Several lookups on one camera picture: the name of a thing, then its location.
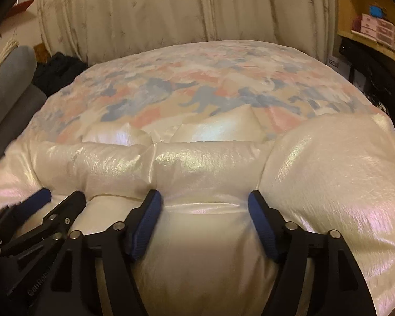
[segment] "cream patterned curtain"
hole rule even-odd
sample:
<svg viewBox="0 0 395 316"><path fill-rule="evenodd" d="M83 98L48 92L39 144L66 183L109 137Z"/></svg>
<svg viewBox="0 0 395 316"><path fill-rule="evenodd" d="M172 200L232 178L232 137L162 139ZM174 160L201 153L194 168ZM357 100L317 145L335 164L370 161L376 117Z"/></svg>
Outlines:
<svg viewBox="0 0 395 316"><path fill-rule="evenodd" d="M250 39L295 47L325 62L335 0L38 0L50 53L89 64L190 42Z"/></svg>

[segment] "black fabric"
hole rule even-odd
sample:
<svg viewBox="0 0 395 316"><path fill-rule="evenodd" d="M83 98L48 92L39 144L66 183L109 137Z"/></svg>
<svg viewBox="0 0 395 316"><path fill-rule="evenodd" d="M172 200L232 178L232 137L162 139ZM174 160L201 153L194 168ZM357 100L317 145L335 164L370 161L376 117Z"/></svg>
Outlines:
<svg viewBox="0 0 395 316"><path fill-rule="evenodd" d="M47 97L74 81L87 69L87 64L77 58L57 52L46 64L38 63L32 83Z"/></svg>
<svg viewBox="0 0 395 316"><path fill-rule="evenodd" d="M363 93L375 107L391 118L395 127L395 77L375 59L376 51L342 37L339 53L367 78Z"/></svg>

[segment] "pink box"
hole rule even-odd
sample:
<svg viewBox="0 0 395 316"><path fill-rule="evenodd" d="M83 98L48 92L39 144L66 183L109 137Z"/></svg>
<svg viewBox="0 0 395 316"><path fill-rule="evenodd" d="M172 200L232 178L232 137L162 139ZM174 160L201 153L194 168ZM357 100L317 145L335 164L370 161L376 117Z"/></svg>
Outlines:
<svg viewBox="0 0 395 316"><path fill-rule="evenodd" d="M367 15L367 14L363 14L361 17L361 21L365 22L365 23L369 23L371 25L374 25L375 27L377 26L377 18Z"/></svg>
<svg viewBox="0 0 395 316"><path fill-rule="evenodd" d="M368 36L371 36L371 37L373 37L373 38L375 38L375 39L376 39L376 37L377 37L377 32L376 32L376 31L373 31L372 29L367 28L367 27L361 26L360 32L363 33L363 34L366 34L366 35L368 35Z"/></svg>
<svg viewBox="0 0 395 316"><path fill-rule="evenodd" d="M387 44L395 43L395 25L389 21L378 19L367 14L363 14L361 19L361 27L370 29L371 31L361 31Z"/></svg>

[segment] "white object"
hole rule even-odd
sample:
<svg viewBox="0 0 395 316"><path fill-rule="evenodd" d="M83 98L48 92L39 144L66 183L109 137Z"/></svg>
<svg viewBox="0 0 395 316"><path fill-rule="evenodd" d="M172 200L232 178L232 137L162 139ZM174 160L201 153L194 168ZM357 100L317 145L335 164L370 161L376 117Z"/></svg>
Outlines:
<svg viewBox="0 0 395 316"><path fill-rule="evenodd" d="M88 199L73 225L85 234L123 219L149 189L162 193L155 234L134 267L150 316L260 315L277 267L247 211L254 189L286 221L338 229L378 316L395 307L395 131L383 115L324 115L263 144L12 143L0 162L0 208L41 186L53 202L24 231L74 190ZM305 287L299 315L307 303Z"/></svg>
<svg viewBox="0 0 395 316"><path fill-rule="evenodd" d="M366 85L366 77L357 70L354 70L353 85L360 91L364 91Z"/></svg>
<svg viewBox="0 0 395 316"><path fill-rule="evenodd" d="M250 104L215 115L199 123L182 124L170 142L255 141L265 140L263 131Z"/></svg>
<svg viewBox="0 0 395 316"><path fill-rule="evenodd" d="M346 80L348 80L350 78L351 65L344 62L343 60L341 60L337 57L334 57L334 56L329 56L327 65L330 68L333 68L337 73L339 73Z"/></svg>
<svg viewBox="0 0 395 316"><path fill-rule="evenodd" d="M96 142L114 145L144 145L152 144L152 137L129 123L98 122L89 128L82 137L82 142Z"/></svg>

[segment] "gray upholstery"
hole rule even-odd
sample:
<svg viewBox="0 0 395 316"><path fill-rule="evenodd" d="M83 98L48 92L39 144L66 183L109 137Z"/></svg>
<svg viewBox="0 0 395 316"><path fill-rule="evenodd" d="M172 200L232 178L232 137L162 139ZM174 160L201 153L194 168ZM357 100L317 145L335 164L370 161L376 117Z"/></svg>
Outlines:
<svg viewBox="0 0 395 316"><path fill-rule="evenodd" d="M47 96L35 85L28 86L0 123L0 158L9 143L23 132L32 116L41 109L46 100Z"/></svg>
<svg viewBox="0 0 395 316"><path fill-rule="evenodd" d="M1 64L0 123L31 83L36 68L35 52L28 46L17 47Z"/></svg>

